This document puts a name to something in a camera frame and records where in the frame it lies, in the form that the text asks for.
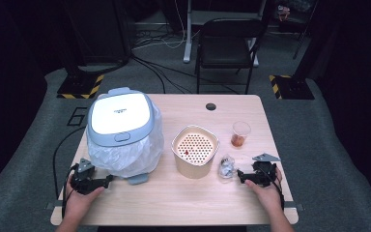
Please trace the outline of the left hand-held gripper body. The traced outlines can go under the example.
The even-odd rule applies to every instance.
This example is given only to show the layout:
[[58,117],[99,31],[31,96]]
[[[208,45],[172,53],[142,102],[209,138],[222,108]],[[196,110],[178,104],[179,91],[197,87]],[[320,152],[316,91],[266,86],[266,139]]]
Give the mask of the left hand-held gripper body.
[[97,187],[92,179],[95,166],[87,159],[81,159],[73,168],[71,187],[81,194],[89,194]]

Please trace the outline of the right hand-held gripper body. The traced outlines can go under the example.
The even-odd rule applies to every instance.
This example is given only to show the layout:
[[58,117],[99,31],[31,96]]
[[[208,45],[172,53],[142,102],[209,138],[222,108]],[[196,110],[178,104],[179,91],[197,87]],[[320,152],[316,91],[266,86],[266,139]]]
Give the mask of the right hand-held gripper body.
[[263,153],[254,157],[253,160],[252,167],[257,178],[256,184],[263,187],[269,186],[276,180],[276,162],[280,161],[280,158]]

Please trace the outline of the person's left hand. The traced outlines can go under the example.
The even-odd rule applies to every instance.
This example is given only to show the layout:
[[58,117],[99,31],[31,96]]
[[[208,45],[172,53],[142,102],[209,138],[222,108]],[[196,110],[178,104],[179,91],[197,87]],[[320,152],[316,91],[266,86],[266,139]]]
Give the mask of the person's left hand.
[[104,187],[99,187],[86,195],[76,192],[71,187],[71,177],[69,177],[66,185],[67,203],[64,220],[80,222],[103,191]]

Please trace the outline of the person's right hand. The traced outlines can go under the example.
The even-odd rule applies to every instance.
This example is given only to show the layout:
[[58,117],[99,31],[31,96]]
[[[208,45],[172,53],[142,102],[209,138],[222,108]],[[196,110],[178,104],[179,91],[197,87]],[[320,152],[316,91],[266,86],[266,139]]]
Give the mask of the person's right hand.
[[270,184],[267,187],[260,187],[250,180],[244,181],[244,183],[257,195],[259,202],[267,213],[272,209],[281,209],[283,211],[279,195],[280,182],[282,180],[279,169],[276,169],[276,175],[275,184]]

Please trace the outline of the crumpled clear plastic wrapper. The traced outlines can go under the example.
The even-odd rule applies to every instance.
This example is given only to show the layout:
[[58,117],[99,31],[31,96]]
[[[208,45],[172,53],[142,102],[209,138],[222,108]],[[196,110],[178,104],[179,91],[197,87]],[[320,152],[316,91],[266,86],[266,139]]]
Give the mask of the crumpled clear plastic wrapper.
[[234,176],[235,160],[229,156],[224,156],[219,163],[218,175],[224,179],[230,179]]

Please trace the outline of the clear plastic cup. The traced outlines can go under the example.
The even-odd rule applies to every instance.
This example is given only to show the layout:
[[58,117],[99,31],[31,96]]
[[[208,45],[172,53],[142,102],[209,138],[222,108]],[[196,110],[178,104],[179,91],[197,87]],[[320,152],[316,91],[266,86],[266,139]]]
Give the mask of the clear plastic cup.
[[242,147],[246,138],[251,133],[251,127],[247,122],[239,121],[233,124],[233,135],[231,137],[231,144],[234,147]]

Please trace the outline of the beige plastic container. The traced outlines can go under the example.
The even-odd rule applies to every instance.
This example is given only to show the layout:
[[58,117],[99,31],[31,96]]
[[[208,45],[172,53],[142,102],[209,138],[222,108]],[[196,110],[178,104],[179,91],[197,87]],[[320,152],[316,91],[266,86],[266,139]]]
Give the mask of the beige plastic container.
[[189,179],[201,179],[209,174],[211,171],[214,157],[205,165],[196,166],[186,163],[183,160],[177,158],[174,154],[177,170],[185,177]]

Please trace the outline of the beige perforated strainer insert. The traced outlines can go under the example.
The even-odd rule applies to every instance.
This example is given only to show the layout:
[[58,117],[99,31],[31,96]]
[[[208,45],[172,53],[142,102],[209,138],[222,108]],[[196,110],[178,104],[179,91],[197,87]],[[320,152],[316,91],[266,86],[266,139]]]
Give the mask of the beige perforated strainer insert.
[[172,151],[186,163],[202,166],[207,164],[219,147],[218,138],[210,131],[190,125],[183,128],[172,141]]

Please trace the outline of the white and grey trash can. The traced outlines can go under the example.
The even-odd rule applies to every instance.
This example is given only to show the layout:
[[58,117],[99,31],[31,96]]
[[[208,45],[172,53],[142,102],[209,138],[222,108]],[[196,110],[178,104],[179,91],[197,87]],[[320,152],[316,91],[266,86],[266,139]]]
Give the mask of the white and grey trash can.
[[[112,89],[92,104],[87,133],[100,146],[121,147],[145,138],[154,127],[154,119],[153,102],[149,96],[128,87]],[[138,185],[147,182],[150,173],[130,178],[116,177]]]

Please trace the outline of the striped black stand base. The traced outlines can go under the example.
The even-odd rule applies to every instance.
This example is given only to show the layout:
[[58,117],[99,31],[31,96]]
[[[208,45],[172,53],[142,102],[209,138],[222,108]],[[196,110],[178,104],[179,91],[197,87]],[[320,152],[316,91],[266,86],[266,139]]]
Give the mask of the striped black stand base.
[[279,100],[314,100],[304,80],[295,80],[290,75],[270,75],[271,87]]
[[57,91],[57,97],[62,99],[91,99],[100,88],[103,74],[82,74],[68,76]]

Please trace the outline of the black folding chair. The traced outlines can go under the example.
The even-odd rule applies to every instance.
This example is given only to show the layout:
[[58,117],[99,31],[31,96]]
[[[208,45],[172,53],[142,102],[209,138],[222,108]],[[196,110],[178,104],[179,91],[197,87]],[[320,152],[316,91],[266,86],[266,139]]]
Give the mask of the black folding chair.
[[247,94],[254,57],[268,24],[256,18],[216,18],[206,22],[197,45],[194,73],[197,78],[196,92],[200,93],[202,69],[248,70],[244,92]]

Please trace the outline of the grey metal table bracket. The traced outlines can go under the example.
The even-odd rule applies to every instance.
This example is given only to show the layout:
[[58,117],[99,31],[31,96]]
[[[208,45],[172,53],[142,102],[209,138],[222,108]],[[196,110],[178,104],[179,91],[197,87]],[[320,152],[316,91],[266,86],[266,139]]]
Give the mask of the grey metal table bracket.
[[296,209],[298,212],[302,212],[304,210],[303,205],[296,203],[295,201],[285,201],[284,208],[285,209]]

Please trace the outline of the white metal desk frame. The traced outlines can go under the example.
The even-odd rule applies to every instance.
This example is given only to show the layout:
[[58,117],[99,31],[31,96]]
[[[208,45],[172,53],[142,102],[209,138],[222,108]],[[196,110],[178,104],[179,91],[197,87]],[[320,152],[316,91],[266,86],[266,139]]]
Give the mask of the white metal desk frame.
[[185,28],[185,50],[183,56],[183,62],[188,64],[191,60],[192,50],[192,26],[203,25],[211,19],[220,17],[254,17],[261,18],[264,14],[266,0],[254,0],[259,2],[259,8],[257,11],[237,11],[237,10],[223,10],[223,11],[211,11],[211,10],[194,10],[193,2],[195,0],[186,0],[186,28]]

